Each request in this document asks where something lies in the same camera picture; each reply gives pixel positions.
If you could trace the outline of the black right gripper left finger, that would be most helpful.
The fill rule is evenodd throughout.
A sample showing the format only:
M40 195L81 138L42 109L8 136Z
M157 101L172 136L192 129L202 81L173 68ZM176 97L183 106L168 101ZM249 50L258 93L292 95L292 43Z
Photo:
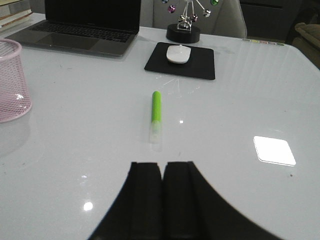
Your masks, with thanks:
M90 240L161 240L162 177L156 163L132 162L127 178Z

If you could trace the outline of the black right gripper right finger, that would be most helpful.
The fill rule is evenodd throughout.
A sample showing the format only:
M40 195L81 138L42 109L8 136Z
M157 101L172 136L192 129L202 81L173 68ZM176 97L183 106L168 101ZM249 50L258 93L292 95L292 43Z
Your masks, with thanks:
M207 182L192 161L169 162L163 175L166 240L276 240Z

